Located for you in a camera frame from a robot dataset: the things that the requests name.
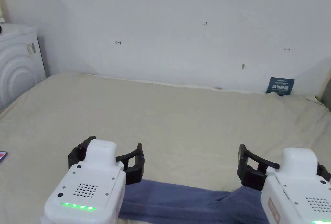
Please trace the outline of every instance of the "blue sign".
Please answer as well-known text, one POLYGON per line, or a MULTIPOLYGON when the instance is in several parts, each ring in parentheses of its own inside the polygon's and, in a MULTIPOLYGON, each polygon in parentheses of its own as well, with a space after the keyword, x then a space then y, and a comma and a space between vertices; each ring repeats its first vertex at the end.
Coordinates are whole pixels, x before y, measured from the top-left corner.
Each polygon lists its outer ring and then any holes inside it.
POLYGON ((294 80, 289 78, 271 77, 267 93, 276 92, 279 96, 290 95, 294 80))

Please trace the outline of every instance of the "blue cloth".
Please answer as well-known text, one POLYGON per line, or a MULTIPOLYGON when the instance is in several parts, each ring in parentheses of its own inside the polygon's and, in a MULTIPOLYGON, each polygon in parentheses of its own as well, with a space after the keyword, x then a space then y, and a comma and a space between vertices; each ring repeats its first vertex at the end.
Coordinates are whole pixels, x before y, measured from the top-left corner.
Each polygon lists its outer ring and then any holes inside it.
POLYGON ((149 180, 127 185, 119 218, 155 224, 267 224, 259 191, 234 192, 149 180))

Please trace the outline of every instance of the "beige bed sheet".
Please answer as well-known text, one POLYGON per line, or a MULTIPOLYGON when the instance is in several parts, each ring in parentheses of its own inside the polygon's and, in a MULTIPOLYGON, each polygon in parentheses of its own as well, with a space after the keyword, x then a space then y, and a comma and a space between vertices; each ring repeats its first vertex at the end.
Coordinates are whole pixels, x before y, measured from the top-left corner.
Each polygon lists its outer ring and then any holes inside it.
POLYGON ((68 153, 91 135, 115 142, 118 155, 141 142, 144 179, 233 190, 242 143, 275 162, 286 147, 312 148, 331 169, 330 126, 314 97, 52 76, 0 115, 0 150, 9 153, 0 164, 1 223, 38 223, 68 153))

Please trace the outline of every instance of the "washing machine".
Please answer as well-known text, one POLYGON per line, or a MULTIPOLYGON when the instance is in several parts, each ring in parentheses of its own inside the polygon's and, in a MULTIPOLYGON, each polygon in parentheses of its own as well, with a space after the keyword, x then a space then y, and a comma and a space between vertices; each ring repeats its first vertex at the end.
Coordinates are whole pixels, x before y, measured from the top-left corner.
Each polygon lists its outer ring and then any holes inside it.
POLYGON ((36 27, 1 23, 0 110, 45 77, 36 27))

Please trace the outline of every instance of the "sticker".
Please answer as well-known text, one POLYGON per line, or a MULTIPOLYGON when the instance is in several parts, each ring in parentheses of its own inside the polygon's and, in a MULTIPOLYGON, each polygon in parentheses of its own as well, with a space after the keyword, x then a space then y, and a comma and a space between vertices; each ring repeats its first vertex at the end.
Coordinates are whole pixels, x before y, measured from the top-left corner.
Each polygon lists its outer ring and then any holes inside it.
POLYGON ((273 214, 273 217, 275 218, 275 221, 277 222, 277 224, 279 224, 280 215, 279 215, 275 205, 273 204, 271 198, 269 198, 269 200, 268 200, 268 207, 270 208, 270 211, 273 214))
POLYGON ((294 80, 289 78, 271 77, 267 93, 276 92, 279 96, 290 95, 294 80))
POLYGON ((33 53, 36 53, 36 47, 34 47, 34 43, 27 44, 27 51, 29 52, 30 56, 32 56, 33 53))

